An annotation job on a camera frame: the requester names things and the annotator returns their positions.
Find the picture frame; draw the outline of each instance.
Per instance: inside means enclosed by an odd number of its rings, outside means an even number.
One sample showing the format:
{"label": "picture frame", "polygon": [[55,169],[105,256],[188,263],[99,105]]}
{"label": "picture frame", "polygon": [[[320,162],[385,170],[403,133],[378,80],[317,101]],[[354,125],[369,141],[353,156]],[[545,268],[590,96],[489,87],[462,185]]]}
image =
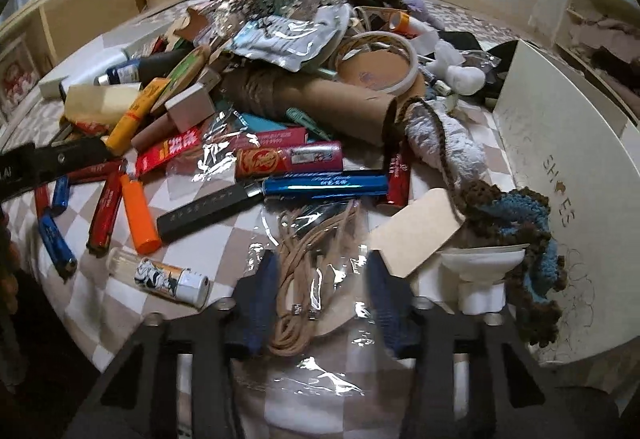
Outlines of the picture frame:
{"label": "picture frame", "polygon": [[12,117],[39,79],[38,69],[21,35],[0,53],[0,111],[4,121]]}

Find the small white box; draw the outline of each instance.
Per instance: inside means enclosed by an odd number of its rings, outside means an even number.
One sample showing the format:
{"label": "small white box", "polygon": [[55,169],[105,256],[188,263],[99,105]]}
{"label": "small white box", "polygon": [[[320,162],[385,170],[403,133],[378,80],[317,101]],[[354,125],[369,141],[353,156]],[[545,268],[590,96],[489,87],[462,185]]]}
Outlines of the small white box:
{"label": "small white box", "polygon": [[179,132],[186,132],[216,112],[207,87],[202,83],[191,85],[167,100],[165,105]]}

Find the white plush toy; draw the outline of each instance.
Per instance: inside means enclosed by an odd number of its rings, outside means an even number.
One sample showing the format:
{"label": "white plush toy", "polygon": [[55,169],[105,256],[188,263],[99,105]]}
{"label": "white plush toy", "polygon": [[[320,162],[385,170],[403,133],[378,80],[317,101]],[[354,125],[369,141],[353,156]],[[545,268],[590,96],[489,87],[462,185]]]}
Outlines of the white plush toy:
{"label": "white plush toy", "polygon": [[484,72],[477,67],[460,67],[464,62],[460,51],[440,40],[436,43],[435,60],[426,67],[460,96],[471,96],[484,86]]}
{"label": "white plush toy", "polygon": [[[433,99],[427,103],[442,120],[447,141],[447,160],[456,187],[460,186],[463,179],[480,178],[487,170],[482,148],[469,137],[465,127],[457,119],[446,114],[444,99]],[[442,171],[436,128],[423,105],[416,104],[412,107],[405,134],[415,155],[429,166]]]}

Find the blue foil wrapper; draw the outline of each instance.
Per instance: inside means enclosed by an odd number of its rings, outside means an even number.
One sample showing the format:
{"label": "blue foil wrapper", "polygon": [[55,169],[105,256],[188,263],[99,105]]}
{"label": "blue foil wrapper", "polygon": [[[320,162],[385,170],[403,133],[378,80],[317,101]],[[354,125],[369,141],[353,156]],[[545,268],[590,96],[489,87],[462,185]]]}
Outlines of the blue foil wrapper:
{"label": "blue foil wrapper", "polygon": [[66,281],[75,273],[78,261],[49,213],[38,220],[38,232],[56,271]]}
{"label": "blue foil wrapper", "polygon": [[265,196],[305,197],[306,199],[384,196],[387,190],[386,175],[361,172],[285,174],[265,179],[262,184]]}
{"label": "blue foil wrapper", "polygon": [[63,175],[56,181],[56,187],[53,190],[51,213],[53,213],[54,216],[64,213],[69,207],[69,193],[69,177]]}

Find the blue lighter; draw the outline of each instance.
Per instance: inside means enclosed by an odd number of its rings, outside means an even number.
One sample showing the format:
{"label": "blue lighter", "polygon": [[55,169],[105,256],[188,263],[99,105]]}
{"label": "blue lighter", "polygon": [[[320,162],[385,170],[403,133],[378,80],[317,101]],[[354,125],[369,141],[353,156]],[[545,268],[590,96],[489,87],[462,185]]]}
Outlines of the blue lighter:
{"label": "blue lighter", "polygon": [[62,215],[69,207],[69,192],[69,177],[63,175],[56,181],[56,187],[53,190],[53,200],[50,207],[53,216]]}
{"label": "blue lighter", "polygon": [[48,210],[38,219],[38,232],[56,271],[66,282],[75,273],[78,260],[69,249]]}

